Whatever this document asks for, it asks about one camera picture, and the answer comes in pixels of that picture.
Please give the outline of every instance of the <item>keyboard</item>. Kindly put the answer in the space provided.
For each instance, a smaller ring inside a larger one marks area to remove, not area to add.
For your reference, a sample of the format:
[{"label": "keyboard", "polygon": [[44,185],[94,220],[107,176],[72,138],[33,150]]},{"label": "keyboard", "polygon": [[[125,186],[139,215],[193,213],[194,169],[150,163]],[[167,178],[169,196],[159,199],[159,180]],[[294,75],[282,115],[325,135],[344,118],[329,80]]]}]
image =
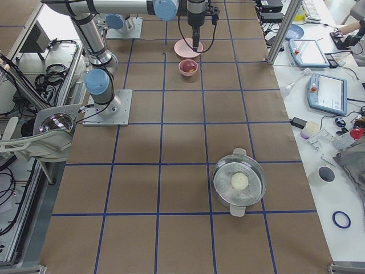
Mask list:
[{"label": "keyboard", "polygon": [[313,0],[303,0],[302,7],[306,14],[305,20],[307,22],[319,23],[322,20],[321,16],[319,16],[317,10],[315,9]]}]

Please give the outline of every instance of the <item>pot handle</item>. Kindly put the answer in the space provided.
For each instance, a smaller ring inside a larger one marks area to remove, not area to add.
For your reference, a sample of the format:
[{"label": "pot handle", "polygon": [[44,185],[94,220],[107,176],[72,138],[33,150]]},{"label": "pot handle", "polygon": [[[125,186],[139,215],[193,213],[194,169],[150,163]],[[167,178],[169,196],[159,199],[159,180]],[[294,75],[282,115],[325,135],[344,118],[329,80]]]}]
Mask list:
[{"label": "pot handle", "polygon": [[243,148],[235,148],[233,150],[233,154],[247,155],[246,150],[244,150]]},{"label": "pot handle", "polygon": [[243,217],[246,212],[246,207],[238,207],[236,205],[229,205],[229,211],[232,216]]}]

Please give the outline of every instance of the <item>white mounting plate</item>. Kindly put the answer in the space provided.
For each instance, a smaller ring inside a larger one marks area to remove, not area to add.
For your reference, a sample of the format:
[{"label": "white mounting plate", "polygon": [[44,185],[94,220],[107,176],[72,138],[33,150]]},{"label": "white mounting plate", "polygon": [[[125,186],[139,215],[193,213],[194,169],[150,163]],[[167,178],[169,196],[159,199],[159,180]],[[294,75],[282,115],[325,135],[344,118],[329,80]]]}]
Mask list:
[{"label": "white mounting plate", "polygon": [[[95,115],[86,120],[83,120],[82,123],[84,126],[127,126],[129,120],[129,112],[131,110],[132,103],[132,90],[115,90],[115,96],[118,96],[121,101],[121,109],[114,115],[109,117],[102,117],[100,115]],[[89,97],[88,104],[93,104],[94,100]],[[85,117],[91,116],[95,114],[95,108],[87,108],[85,111]]]},{"label": "white mounting plate", "polygon": [[130,33],[118,33],[114,29],[109,29],[107,33],[107,39],[110,40],[123,40],[123,39],[136,39],[141,38],[142,22],[140,17],[133,18],[135,28]]}]

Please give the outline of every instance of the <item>red bottle cap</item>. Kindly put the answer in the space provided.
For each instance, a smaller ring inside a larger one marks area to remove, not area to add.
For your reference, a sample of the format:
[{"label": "red bottle cap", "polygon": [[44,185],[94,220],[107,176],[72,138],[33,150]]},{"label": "red bottle cap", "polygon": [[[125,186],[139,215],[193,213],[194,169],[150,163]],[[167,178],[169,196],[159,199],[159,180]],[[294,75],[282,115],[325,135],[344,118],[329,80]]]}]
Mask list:
[{"label": "red bottle cap", "polygon": [[363,136],[364,131],[365,129],[363,128],[355,128],[350,131],[350,136],[353,137],[355,141],[357,141]]}]

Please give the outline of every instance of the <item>blue bracelet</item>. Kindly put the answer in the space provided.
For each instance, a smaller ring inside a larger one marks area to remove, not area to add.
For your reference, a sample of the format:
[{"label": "blue bracelet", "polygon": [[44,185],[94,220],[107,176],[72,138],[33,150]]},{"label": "blue bracelet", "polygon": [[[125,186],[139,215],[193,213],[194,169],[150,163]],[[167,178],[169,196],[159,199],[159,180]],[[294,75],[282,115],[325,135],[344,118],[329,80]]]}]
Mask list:
[{"label": "blue bracelet", "polygon": [[[347,222],[348,222],[347,225],[340,225],[339,223],[337,223],[337,221],[336,221],[336,215],[339,214],[339,213],[346,217]],[[344,213],[343,211],[336,211],[336,212],[334,212],[332,214],[332,221],[334,222],[334,224],[337,227],[343,228],[343,229],[349,228],[350,225],[351,225],[351,219],[350,219],[350,217],[348,216],[348,214]]]}]

